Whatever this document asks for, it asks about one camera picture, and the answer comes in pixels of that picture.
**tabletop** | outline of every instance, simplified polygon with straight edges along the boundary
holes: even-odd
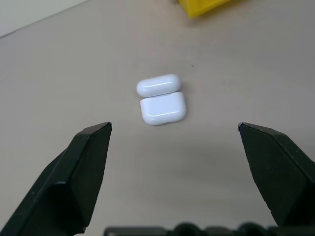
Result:
[[[239,122],[315,156],[313,0],[244,0],[188,19],[174,0],[93,0],[0,39],[0,227],[83,128],[110,121],[105,176],[85,235],[190,221],[275,222]],[[138,81],[178,74],[188,113],[149,126]]]

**gray table surface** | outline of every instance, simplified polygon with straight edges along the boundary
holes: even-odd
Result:
[[[173,0],[93,0],[0,39],[0,227],[83,128],[111,121],[87,236],[110,225],[272,225],[237,131],[315,156],[315,1],[249,0],[189,20]],[[139,80],[177,73],[188,114],[148,126]]]

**airpods case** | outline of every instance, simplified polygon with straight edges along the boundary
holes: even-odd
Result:
[[[164,75],[142,80],[137,85],[143,120],[149,125],[176,122],[184,118],[186,104],[177,75]]]

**yellow object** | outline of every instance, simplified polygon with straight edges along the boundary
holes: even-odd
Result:
[[[229,1],[233,0],[179,0],[190,18],[199,16]]]

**yellow box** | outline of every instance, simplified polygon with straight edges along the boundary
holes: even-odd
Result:
[[[233,0],[179,0],[190,18],[199,16]]]

